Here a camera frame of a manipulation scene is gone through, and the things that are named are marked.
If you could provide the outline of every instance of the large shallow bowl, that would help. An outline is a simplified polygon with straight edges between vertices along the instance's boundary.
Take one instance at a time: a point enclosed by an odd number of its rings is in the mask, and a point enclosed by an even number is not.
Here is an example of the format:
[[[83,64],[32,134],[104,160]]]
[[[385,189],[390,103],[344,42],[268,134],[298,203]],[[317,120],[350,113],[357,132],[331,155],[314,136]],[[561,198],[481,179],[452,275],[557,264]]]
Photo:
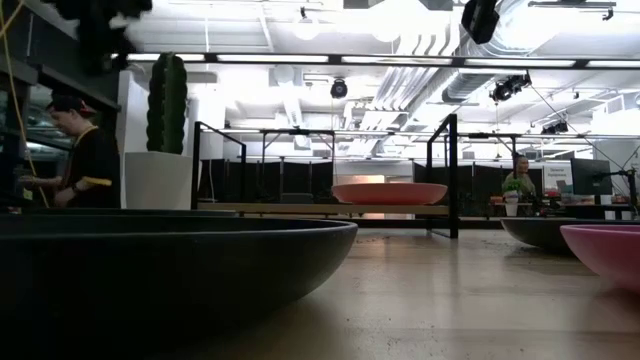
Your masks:
[[[560,231],[589,269],[640,293],[640,226],[569,225]]]
[[[633,225],[631,221],[605,221],[562,218],[504,218],[502,227],[516,240],[549,252],[571,254],[560,227],[563,225]]]
[[[0,327],[15,336],[3,343],[33,358],[83,347],[96,358],[114,344],[142,358],[128,348],[253,321],[320,286],[357,232],[185,216],[5,215],[0,229]]]
[[[380,183],[335,185],[333,195],[358,205],[431,205],[447,193],[440,184]]]

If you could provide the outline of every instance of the cactus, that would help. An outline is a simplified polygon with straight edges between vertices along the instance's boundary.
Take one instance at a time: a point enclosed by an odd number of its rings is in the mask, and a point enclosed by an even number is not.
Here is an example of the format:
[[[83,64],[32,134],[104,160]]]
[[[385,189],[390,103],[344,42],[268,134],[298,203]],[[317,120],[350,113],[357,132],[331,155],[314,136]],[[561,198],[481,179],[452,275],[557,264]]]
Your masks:
[[[162,54],[153,64],[148,102],[147,150],[182,154],[187,71],[175,54]]]

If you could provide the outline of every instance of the black t-shirt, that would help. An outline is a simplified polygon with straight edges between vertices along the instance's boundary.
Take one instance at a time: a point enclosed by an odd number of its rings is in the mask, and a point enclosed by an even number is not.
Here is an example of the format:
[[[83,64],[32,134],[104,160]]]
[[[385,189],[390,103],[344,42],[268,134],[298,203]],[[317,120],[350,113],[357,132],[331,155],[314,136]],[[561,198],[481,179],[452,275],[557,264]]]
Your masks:
[[[120,155],[116,140],[92,127],[80,135],[71,150],[63,188],[84,180],[95,184],[79,192],[68,207],[120,209]]]

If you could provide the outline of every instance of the potted plant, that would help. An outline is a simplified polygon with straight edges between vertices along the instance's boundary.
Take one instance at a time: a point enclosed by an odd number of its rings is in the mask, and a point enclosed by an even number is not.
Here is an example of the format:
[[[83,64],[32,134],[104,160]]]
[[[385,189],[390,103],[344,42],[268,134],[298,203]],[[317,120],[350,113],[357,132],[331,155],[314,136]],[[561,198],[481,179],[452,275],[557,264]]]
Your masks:
[[[507,216],[518,215],[518,201],[520,200],[520,189],[522,189],[522,180],[511,179],[504,186],[504,202]]]
[[[184,61],[161,54],[149,82],[147,152],[125,154],[127,208],[190,208],[192,159],[182,155],[187,93]]]

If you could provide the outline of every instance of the cable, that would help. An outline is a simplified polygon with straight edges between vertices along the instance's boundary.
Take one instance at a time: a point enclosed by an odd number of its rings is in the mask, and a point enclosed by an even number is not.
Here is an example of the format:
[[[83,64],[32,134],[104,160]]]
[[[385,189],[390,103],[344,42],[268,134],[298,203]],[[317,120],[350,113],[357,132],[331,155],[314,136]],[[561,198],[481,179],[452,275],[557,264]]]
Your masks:
[[[34,177],[37,177],[37,173],[36,173],[36,167],[33,164],[33,159],[31,158],[31,151],[29,150],[29,147],[27,146],[27,132],[24,128],[24,122],[22,121],[22,111],[20,109],[20,104],[18,101],[18,95],[16,93],[16,85],[15,82],[13,80],[13,69],[11,66],[11,56],[9,55],[9,40],[7,39],[6,33],[7,30],[9,29],[9,26],[11,26],[11,23],[13,22],[13,20],[16,18],[16,16],[18,15],[18,13],[20,12],[20,9],[22,9],[23,5],[24,5],[24,0],[20,0],[20,3],[18,4],[18,7],[16,7],[16,9],[13,11],[13,14],[11,14],[11,17],[9,18],[9,20],[7,20],[7,22],[5,23],[4,21],[4,11],[2,10],[2,6],[4,5],[4,1],[0,0],[0,26],[2,26],[2,30],[0,30],[0,37],[2,37],[4,39],[4,55],[5,58],[7,60],[7,72],[9,73],[9,85],[11,87],[11,93],[12,93],[12,97],[13,97],[13,105],[15,106],[15,111],[16,111],[16,116],[18,117],[18,124],[20,125],[20,135],[22,137],[22,141],[24,142],[24,146],[26,149],[26,156],[27,156],[27,161],[29,162],[29,166],[31,167],[31,172],[33,173]],[[42,196],[42,200],[44,201],[44,206],[45,207],[49,207],[49,202],[47,201],[47,197],[44,193],[44,190],[42,190],[42,187],[38,187],[38,190],[40,190],[40,195]]]
[[[16,17],[20,13],[20,10],[22,9],[23,6],[24,6],[24,0],[20,0],[20,2],[18,3],[18,6],[16,7],[16,9],[13,10],[13,14],[11,14],[11,16],[9,16],[9,19],[7,19],[6,24],[4,23],[4,14],[2,15],[2,30],[0,30],[0,38],[2,38],[5,35],[5,33],[7,32],[7,30],[9,30],[9,27],[13,23],[13,20],[16,19]]]
[[[331,130],[333,130],[333,98],[331,98]],[[331,149],[331,157],[333,159],[333,176],[336,180],[335,185],[340,185],[340,181],[338,179],[338,164],[336,163],[336,142],[333,142],[333,149]]]
[[[549,104],[549,102],[547,101],[547,99],[544,98],[544,96],[542,96],[538,90],[536,90],[535,87],[533,87],[533,85],[531,85],[531,89],[533,89],[533,91],[536,92],[536,94],[538,94],[538,96],[540,97],[540,99],[542,99],[542,101],[544,101],[545,104],[547,104],[547,106],[549,107],[549,109],[551,109],[560,119],[562,119],[562,115],[560,115],[560,113],[558,113],[556,111],[556,109],[553,108],[553,106],[551,106],[551,104]],[[576,130],[571,124],[569,124],[569,122],[567,122],[567,126],[571,128],[571,130],[575,131],[576,133],[578,133],[578,130]],[[620,168],[620,170],[624,170],[624,168],[622,166],[620,166],[620,164],[618,164],[617,162],[615,162],[612,158],[610,158],[607,154],[605,154],[604,152],[602,152],[600,149],[598,149],[598,147],[596,147],[591,141],[589,141],[589,139],[587,138],[583,138],[584,141],[587,142],[587,144],[591,145],[596,151],[598,151],[600,154],[602,154],[602,156],[604,156],[605,158],[607,158],[609,161],[611,161],[613,164],[615,164],[617,167]]]

